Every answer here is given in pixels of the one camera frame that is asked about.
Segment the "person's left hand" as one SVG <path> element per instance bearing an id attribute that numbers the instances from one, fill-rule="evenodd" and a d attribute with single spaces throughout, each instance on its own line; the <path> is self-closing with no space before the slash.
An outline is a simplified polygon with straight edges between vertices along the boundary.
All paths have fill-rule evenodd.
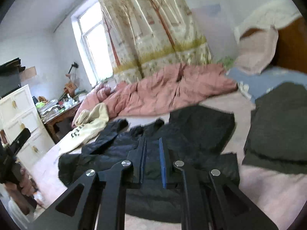
<path id="1" fill-rule="evenodd" d="M 4 184 L 5 189 L 7 190 L 8 194 L 14 199 L 17 200 L 20 194 L 26 196 L 33 196 L 34 194 L 34 187 L 32 186 L 32 182 L 29 179 L 29 175 L 27 174 L 26 170 L 21 168 L 21 181 L 19 183 L 21 187 L 21 192 L 19 192 L 17 185 L 11 182 L 7 182 Z"/>

